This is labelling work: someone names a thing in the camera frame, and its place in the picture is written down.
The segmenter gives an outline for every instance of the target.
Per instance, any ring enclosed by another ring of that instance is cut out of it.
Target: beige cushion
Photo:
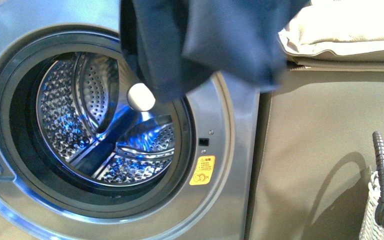
[[[333,1],[304,7],[279,32],[292,57],[384,61],[384,2]]]

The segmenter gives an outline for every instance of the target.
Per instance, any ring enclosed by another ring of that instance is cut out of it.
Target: beige wall
[[[265,144],[249,239],[358,239],[372,132],[384,137],[384,72],[294,71],[281,81],[257,130]]]

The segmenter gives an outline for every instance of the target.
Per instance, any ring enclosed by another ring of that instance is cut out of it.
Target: fabric
[[[285,64],[277,33],[307,1],[132,2],[142,80],[158,101],[170,102],[219,70],[264,92],[274,90],[274,75]],[[129,48],[123,36],[133,27],[123,19],[121,26],[122,47]]]
[[[283,49],[291,56],[354,61],[353,57],[343,56],[384,51],[384,1],[333,1],[307,6],[279,37]],[[326,52],[331,54],[319,56]],[[376,54],[370,56],[379,61]],[[355,61],[370,59],[355,56]]]

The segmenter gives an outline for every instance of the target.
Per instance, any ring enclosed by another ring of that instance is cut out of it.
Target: washing machine
[[[155,101],[121,14],[118,0],[0,0],[0,226],[243,239],[258,89],[218,72]]]

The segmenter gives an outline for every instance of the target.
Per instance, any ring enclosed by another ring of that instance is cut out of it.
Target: washing machine frame
[[[117,34],[119,2],[106,1],[96,8],[100,3],[0,1],[0,76],[15,50],[39,36],[76,31]],[[167,201],[129,217],[85,217],[43,199],[12,170],[8,152],[0,144],[0,214],[42,239],[242,239],[258,96],[257,88],[227,73],[215,74],[189,93],[186,99],[196,139],[191,169]],[[209,146],[199,146],[199,138],[209,139]],[[200,156],[215,156],[211,180],[190,185]]]

